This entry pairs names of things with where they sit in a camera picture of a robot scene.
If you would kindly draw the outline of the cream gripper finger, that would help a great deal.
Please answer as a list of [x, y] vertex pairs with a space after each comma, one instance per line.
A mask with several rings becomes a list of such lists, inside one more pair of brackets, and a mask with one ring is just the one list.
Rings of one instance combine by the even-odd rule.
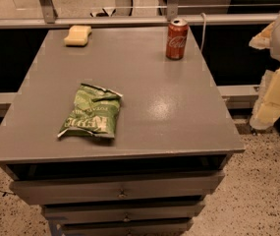
[[280, 118], [280, 68], [267, 70], [262, 76], [258, 99], [252, 110], [250, 125], [256, 130], [266, 130]]
[[254, 36], [249, 42], [249, 46], [258, 50], [269, 49], [274, 23], [269, 24], [260, 33]]

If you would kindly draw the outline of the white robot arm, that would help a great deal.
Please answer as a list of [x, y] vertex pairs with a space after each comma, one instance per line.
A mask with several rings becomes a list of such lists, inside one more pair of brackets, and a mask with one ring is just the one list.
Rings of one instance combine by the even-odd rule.
[[[269, 49], [270, 56], [280, 62], [280, 14], [277, 19], [254, 36], [249, 46]], [[266, 130], [280, 118], [280, 67], [266, 71], [262, 76], [258, 99], [252, 110], [250, 125], [256, 130]]]

